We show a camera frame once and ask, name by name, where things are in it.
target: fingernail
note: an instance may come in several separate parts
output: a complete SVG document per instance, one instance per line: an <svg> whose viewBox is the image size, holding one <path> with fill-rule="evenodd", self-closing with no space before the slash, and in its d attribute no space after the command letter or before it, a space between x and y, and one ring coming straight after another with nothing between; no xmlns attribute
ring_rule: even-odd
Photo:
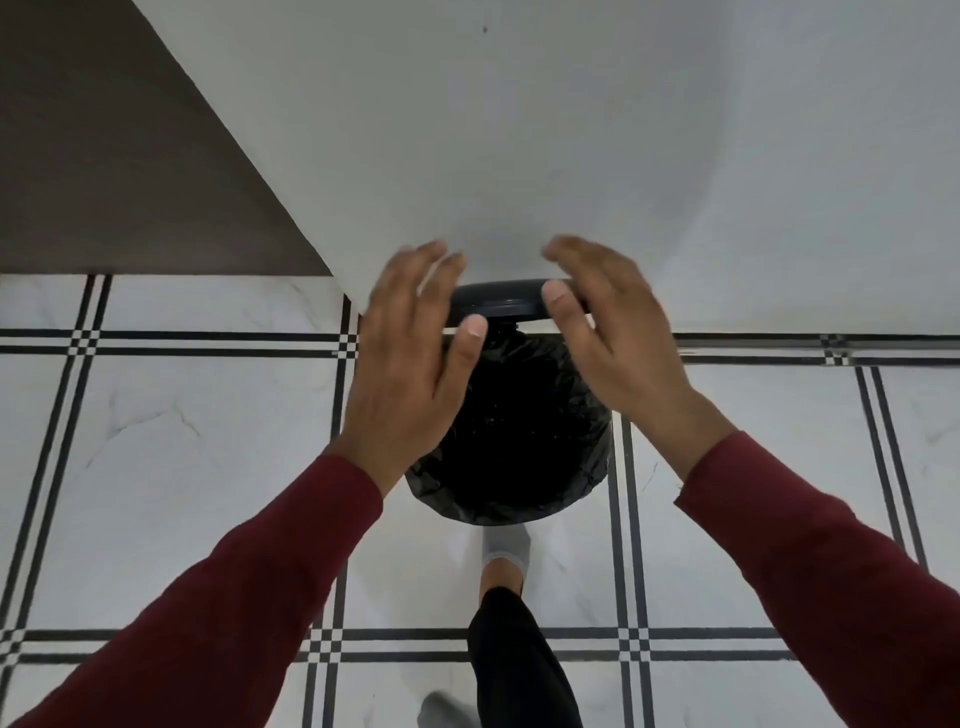
<svg viewBox="0 0 960 728"><path fill-rule="evenodd" d="M547 303L553 303L561 296L565 296L569 293L570 289L566 287L566 283L561 280L548 280L543 284L543 299Z"/></svg>
<svg viewBox="0 0 960 728"><path fill-rule="evenodd" d="M471 313L464 319L464 328L470 336L483 337L487 335L487 319L479 313Z"/></svg>

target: ankle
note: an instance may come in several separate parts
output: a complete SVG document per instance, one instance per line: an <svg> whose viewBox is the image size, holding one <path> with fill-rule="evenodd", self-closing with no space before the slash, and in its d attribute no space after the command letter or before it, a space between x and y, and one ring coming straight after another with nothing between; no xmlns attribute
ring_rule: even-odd
<svg viewBox="0 0 960 728"><path fill-rule="evenodd" d="M523 571L510 559L495 558L480 573L480 601L491 589L504 587L515 595L523 592Z"/></svg>

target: gray wall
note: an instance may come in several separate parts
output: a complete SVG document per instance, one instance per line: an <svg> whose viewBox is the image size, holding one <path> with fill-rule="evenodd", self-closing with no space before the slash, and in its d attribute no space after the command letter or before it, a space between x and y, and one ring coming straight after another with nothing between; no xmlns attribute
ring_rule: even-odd
<svg viewBox="0 0 960 728"><path fill-rule="evenodd" d="M0 273L328 275L127 0L0 3Z"/></svg>

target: hand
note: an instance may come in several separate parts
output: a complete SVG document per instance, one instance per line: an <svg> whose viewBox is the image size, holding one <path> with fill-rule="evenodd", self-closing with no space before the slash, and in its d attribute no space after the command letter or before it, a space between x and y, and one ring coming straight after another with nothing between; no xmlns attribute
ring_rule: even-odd
<svg viewBox="0 0 960 728"><path fill-rule="evenodd" d="M628 257L577 237L555 237L543 256L573 278L593 314L596 329L566 283L543 286L543 301L590 390L626 415L686 477L736 428L690 385L649 284Z"/></svg>
<svg viewBox="0 0 960 728"><path fill-rule="evenodd" d="M450 429L487 335L483 316L467 316L443 361L444 324L464 256L444 258L417 291L445 253L445 243L434 241L400 250L387 263L360 327L343 433L326 449L365 471L384 496Z"/></svg>

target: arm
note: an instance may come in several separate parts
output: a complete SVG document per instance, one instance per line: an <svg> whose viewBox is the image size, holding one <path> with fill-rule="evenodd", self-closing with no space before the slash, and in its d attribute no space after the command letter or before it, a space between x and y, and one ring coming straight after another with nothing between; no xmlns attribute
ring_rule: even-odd
<svg viewBox="0 0 960 728"><path fill-rule="evenodd" d="M382 509L361 470L322 455L15 725L263 725Z"/></svg>
<svg viewBox="0 0 960 728"><path fill-rule="evenodd" d="M467 317L441 357L466 262L403 250L373 291L344 431L297 480L182 574L17 728L258 728L306 630L407 467L440 443L487 331Z"/></svg>
<svg viewBox="0 0 960 728"><path fill-rule="evenodd" d="M956 725L960 595L740 432L677 505L726 550L851 726Z"/></svg>
<svg viewBox="0 0 960 728"><path fill-rule="evenodd" d="M804 482L690 386L634 263L556 238L596 322L559 281L543 296L590 388L685 480L677 504L724 548L851 726L957 725L960 595L841 500Z"/></svg>

